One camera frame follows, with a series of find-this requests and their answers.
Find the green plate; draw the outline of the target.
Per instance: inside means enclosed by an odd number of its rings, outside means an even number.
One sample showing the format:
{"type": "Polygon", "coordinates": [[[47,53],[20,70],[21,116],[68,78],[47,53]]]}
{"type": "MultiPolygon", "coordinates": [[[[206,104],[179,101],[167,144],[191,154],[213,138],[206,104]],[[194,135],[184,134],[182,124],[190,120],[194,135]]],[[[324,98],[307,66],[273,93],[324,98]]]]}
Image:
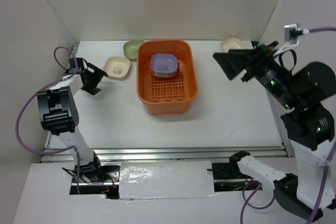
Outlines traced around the green plate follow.
{"type": "Polygon", "coordinates": [[[123,45],[123,53],[131,61],[137,60],[138,48],[145,43],[144,40],[130,40],[123,45]]]}

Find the purple plate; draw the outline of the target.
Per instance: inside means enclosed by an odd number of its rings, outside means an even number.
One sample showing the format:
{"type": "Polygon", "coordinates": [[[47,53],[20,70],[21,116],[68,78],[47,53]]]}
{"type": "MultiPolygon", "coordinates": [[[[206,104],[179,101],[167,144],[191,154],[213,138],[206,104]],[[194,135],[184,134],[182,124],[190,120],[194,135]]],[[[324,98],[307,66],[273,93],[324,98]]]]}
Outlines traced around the purple plate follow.
{"type": "Polygon", "coordinates": [[[151,72],[173,73],[178,70],[178,60],[173,54],[158,53],[151,57],[151,72]]]}

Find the pink-brown plate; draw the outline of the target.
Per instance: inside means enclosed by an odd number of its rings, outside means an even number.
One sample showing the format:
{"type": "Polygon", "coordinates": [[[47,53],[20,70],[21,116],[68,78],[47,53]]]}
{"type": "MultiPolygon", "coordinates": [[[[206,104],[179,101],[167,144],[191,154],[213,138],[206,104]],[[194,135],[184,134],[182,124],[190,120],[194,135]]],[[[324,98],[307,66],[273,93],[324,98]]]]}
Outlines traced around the pink-brown plate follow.
{"type": "Polygon", "coordinates": [[[157,78],[172,78],[173,76],[176,75],[176,72],[173,72],[173,73],[153,72],[152,75],[155,76],[155,77],[157,77],[157,78]]]}

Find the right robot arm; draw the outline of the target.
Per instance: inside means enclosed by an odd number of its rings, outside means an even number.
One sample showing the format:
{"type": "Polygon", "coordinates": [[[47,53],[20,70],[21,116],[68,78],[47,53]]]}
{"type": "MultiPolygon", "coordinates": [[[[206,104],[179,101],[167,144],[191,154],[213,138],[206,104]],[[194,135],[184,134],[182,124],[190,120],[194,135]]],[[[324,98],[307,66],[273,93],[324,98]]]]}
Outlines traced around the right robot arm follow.
{"type": "Polygon", "coordinates": [[[213,57],[229,80],[256,79],[282,106],[281,120],[295,152],[297,173],[278,171],[240,151],[229,158],[229,173],[247,175],[272,191],[286,211],[307,223],[335,208],[330,163],[335,154],[335,122],[322,101],[335,95],[335,73],[314,61],[293,73],[284,67],[277,41],[255,49],[231,49],[213,57]]]}

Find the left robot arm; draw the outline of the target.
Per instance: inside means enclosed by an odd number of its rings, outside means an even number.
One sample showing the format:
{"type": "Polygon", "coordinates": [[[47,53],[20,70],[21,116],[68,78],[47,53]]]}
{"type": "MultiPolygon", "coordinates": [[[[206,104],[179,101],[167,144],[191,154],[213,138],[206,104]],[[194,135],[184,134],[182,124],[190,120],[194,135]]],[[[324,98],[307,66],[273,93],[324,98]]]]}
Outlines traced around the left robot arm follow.
{"type": "Polygon", "coordinates": [[[91,182],[101,182],[104,169],[80,133],[74,94],[82,90],[96,95],[101,91],[98,84],[106,76],[105,71],[83,58],[70,59],[63,80],[37,94],[42,128],[57,136],[69,149],[75,161],[74,173],[91,182]]]}

